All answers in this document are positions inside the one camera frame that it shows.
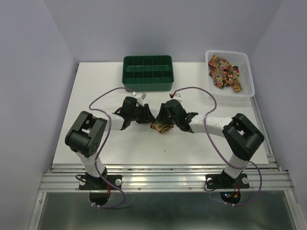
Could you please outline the paisley flamingo patterned tie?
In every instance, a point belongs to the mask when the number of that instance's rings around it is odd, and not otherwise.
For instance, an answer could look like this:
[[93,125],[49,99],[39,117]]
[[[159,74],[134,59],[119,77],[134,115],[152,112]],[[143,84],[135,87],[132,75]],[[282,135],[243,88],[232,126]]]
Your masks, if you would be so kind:
[[158,122],[157,120],[151,123],[151,129],[156,130],[158,133],[163,134],[168,132],[169,130],[174,128],[174,125],[163,125],[162,123]]

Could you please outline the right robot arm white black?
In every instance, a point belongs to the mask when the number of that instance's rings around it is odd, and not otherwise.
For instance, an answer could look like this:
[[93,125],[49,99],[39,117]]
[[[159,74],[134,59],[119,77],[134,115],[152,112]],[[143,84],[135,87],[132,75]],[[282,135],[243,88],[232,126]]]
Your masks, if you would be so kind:
[[[162,103],[152,128],[158,131],[177,126],[183,132],[205,133],[220,158],[226,163],[221,173],[221,183],[231,187],[250,163],[251,158],[264,142],[264,135],[241,113],[233,117],[211,117],[208,113],[200,115],[186,112],[181,102],[172,99]],[[219,151],[212,135],[225,138],[232,155],[227,160]]]

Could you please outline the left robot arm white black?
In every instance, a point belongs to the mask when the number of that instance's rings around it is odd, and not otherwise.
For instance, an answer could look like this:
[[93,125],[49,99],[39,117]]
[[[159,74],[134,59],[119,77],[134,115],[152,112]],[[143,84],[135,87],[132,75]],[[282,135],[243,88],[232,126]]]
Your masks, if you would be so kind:
[[106,167],[98,157],[104,132],[125,130],[132,122],[148,124],[155,121],[149,105],[144,102],[145,97],[145,93],[133,92],[114,113],[105,114],[106,118],[82,111],[67,133],[65,144],[80,158],[95,188],[103,188],[107,179]]

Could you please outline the green divided plastic tray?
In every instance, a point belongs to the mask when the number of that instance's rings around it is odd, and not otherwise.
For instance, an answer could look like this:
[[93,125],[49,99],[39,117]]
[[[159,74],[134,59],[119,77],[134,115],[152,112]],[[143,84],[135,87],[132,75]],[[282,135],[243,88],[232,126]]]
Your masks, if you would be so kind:
[[173,60],[169,55],[126,56],[122,84],[135,92],[167,92],[174,83]]

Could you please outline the colourful patterned tie in basket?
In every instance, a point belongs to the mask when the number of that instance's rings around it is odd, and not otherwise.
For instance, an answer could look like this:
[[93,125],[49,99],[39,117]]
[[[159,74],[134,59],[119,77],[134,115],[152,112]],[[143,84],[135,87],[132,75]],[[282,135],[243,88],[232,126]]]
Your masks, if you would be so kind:
[[235,93],[243,91],[239,80],[238,66],[233,66],[225,58],[213,55],[209,60],[208,67],[209,75],[217,88],[232,87]]

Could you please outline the white perforated plastic basket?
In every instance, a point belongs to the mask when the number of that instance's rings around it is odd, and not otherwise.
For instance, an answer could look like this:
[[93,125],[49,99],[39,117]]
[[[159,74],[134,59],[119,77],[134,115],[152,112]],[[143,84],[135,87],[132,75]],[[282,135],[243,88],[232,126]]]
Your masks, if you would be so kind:
[[[209,60],[217,55],[220,58],[225,58],[233,66],[239,67],[239,80],[241,82],[243,91],[235,93],[232,87],[225,87],[223,89],[217,88],[211,76],[209,75]],[[224,50],[208,50],[206,52],[206,73],[208,75],[208,89],[212,94],[218,96],[229,96],[229,97],[240,97],[240,98],[250,98],[255,95],[255,88],[251,73],[251,68],[249,64],[248,56],[242,52],[236,51],[224,51]]]

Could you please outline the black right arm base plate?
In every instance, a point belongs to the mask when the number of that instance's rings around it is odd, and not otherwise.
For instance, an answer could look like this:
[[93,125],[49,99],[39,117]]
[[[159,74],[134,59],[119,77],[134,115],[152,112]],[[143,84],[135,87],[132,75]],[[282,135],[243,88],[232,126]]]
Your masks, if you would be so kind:
[[204,190],[235,190],[250,188],[247,175],[240,174],[236,179],[231,178],[227,174],[209,174],[205,177]]

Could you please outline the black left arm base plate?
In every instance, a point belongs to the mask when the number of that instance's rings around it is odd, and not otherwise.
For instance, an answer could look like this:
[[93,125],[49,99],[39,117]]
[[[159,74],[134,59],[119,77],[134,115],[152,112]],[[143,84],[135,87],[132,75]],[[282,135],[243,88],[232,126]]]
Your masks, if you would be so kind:
[[[79,190],[107,190],[107,183],[101,177],[92,177],[89,174],[78,174],[75,178],[79,181]],[[117,179],[122,180],[122,175],[108,175],[107,180],[115,185]]]

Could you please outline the aluminium mounting rail frame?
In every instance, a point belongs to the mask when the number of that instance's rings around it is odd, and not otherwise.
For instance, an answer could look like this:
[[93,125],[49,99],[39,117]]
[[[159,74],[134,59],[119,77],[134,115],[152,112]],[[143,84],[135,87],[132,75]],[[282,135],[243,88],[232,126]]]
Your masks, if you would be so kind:
[[206,179],[220,173],[217,161],[192,164],[108,164],[122,176],[122,208],[90,207],[88,191],[75,175],[84,167],[69,153],[56,150],[51,169],[41,179],[29,228],[32,230],[229,229],[304,230],[307,224],[295,197],[290,173],[276,163],[271,144],[262,146],[268,163],[246,170],[250,187],[243,206],[225,205],[217,192],[204,190]]

